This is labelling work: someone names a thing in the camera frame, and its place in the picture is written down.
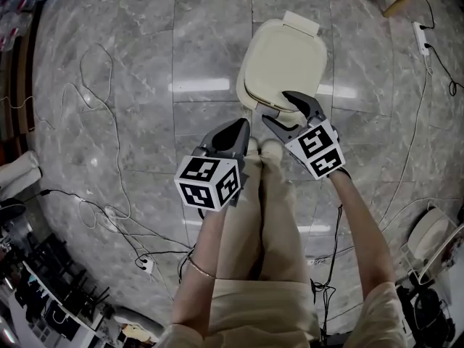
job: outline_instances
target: wooden furniture leg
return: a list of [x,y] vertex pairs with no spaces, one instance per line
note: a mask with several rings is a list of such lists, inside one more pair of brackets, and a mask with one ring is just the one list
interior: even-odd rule
[[390,5],[384,12],[384,17],[390,17],[393,15],[407,0],[396,0]]

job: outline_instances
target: person's left arm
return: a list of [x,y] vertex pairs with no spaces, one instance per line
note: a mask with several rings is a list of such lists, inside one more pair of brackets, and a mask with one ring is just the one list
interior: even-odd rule
[[203,272],[189,264],[174,297],[171,323],[192,328],[203,338],[210,324],[212,292],[227,207],[220,212],[207,212],[191,256],[194,264]]

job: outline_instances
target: human leg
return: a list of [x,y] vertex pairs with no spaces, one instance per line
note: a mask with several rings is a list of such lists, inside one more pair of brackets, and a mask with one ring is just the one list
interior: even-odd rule
[[248,175],[236,207],[229,207],[220,243],[217,278],[246,280],[260,254],[262,163],[257,143],[250,139],[244,173]]
[[281,169],[282,146],[262,145],[262,205],[264,260],[260,279],[307,283],[307,266],[294,219],[294,190]]

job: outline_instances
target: person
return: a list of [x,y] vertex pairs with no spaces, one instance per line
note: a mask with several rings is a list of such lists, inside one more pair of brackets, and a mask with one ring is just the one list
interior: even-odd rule
[[[250,139],[238,203],[205,215],[158,347],[309,347],[320,338],[282,156],[279,142],[266,141],[259,154]],[[329,179],[352,232],[364,298],[344,346],[406,347],[389,248],[351,178],[335,170]]]

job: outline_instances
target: person's right arm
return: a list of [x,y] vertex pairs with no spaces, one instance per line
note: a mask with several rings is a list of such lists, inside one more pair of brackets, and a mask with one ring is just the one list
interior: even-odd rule
[[339,194],[351,229],[365,299],[378,285],[394,282],[392,258],[382,232],[352,180],[338,170],[329,178]]

